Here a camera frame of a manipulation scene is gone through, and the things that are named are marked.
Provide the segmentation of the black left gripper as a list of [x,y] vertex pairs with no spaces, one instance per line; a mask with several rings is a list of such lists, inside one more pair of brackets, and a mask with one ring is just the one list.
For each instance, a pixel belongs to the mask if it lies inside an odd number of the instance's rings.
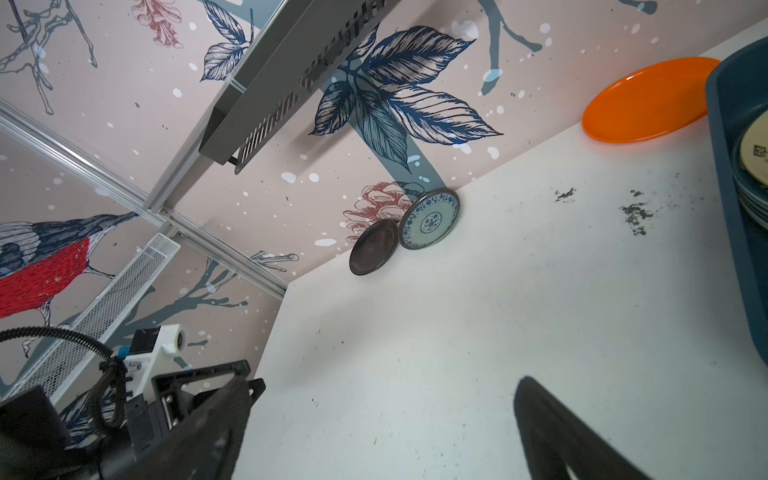
[[[266,391],[263,379],[251,379],[247,360],[155,376],[152,379],[154,402],[139,394],[126,403],[127,429],[135,456],[146,456],[156,449],[180,423],[179,414],[211,411],[217,414],[248,412]],[[191,394],[184,387],[209,380],[224,380],[213,390]]]

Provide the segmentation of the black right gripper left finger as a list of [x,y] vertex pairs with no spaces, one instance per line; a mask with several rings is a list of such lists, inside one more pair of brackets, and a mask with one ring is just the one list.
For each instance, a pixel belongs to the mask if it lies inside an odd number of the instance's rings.
[[230,479],[252,406],[250,386],[233,378],[121,479]]

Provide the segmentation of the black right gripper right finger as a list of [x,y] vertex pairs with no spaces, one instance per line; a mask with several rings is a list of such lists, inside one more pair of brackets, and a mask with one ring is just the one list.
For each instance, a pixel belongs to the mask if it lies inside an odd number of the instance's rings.
[[520,380],[513,407],[531,478],[647,477],[536,379]]

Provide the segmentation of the small green patterned plate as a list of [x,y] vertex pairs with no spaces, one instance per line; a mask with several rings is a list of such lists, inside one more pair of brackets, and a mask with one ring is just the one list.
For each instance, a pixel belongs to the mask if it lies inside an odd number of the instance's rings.
[[422,196],[403,215],[398,226],[403,248],[419,250],[444,239],[458,221],[461,208],[459,195],[441,188]]

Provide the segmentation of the black round plate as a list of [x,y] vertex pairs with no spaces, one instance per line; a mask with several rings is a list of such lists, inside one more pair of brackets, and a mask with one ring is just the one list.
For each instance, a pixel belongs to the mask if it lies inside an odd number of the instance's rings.
[[398,224],[385,219],[367,228],[356,241],[349,257],[349,269],[357,276],[368,275],[381,268],[399,244]]

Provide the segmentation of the teal rim plate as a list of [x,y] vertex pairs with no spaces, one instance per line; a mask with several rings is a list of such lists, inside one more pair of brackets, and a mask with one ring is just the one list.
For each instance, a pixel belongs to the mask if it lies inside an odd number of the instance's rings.
[[746,170],[741,160],[740,146],[745,133],[745,130],[740,133],[730,151],[734,184],[740,204],[755,222],[767,230],[767,188]]

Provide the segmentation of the cream yellow plate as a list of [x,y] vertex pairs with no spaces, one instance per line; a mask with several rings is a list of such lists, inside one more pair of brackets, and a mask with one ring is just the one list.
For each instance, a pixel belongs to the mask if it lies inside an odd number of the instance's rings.
[[764,111],[746,129],[739,146],[740,160],[747,172],[766,186],[768,147],[768,112]]

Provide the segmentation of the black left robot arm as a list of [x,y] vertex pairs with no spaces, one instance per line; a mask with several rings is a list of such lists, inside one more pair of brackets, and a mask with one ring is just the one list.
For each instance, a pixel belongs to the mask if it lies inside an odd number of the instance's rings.
[[1,403],[1,476],[12,479],[229,479],[251,407],[266,390],[247,361],[180,371],[178,325],[135,332],[113,351],[86,334],[18,327],[4,341],[63,340],[101,357],[83,400],[96,440],[77,447],[41,385]]

